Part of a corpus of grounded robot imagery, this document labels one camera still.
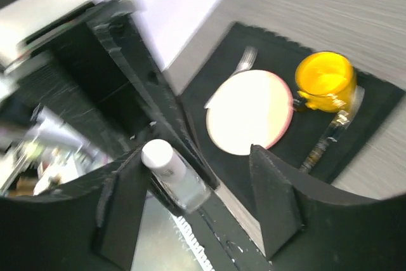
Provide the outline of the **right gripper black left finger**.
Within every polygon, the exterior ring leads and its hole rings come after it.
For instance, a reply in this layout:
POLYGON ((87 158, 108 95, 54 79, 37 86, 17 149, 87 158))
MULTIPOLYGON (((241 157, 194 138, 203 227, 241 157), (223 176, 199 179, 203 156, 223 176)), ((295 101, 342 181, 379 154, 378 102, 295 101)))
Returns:
POLYGON ((2 270, 130 270, 149 171, 140 151, 37 196, 1 199, 2 270))

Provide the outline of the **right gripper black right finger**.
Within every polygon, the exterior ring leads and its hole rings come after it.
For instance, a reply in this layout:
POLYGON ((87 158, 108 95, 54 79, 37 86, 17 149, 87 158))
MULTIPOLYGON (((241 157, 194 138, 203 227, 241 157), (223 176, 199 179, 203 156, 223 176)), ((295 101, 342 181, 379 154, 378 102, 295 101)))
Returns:
POLYGON ((249 165, 272 269, 405 269, 404 195, 375 200, 338 189, 259 145, 249 165))

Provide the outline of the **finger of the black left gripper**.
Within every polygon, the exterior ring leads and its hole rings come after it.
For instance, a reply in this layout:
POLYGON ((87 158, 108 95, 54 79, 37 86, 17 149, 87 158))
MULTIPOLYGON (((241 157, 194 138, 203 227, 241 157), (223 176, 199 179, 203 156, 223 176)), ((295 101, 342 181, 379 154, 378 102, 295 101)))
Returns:
POLYGON ((219 181, 197 145, 193 124, 129 15, 94 18, 87 22, 117 68, 140 95, 140 105, 159 124, 159 133, 177 148, 211 187, 219 181))

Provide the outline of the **clear nail polish bottle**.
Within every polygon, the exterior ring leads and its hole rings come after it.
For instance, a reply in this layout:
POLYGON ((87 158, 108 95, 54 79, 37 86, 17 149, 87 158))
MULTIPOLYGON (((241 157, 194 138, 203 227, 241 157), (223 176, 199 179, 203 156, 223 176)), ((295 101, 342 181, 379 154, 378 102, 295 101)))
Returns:
POLYGON ((210 198, 210 188, 167 141, 147 142, 141 150, 141 161, 184 212, 194 212, 210 198))

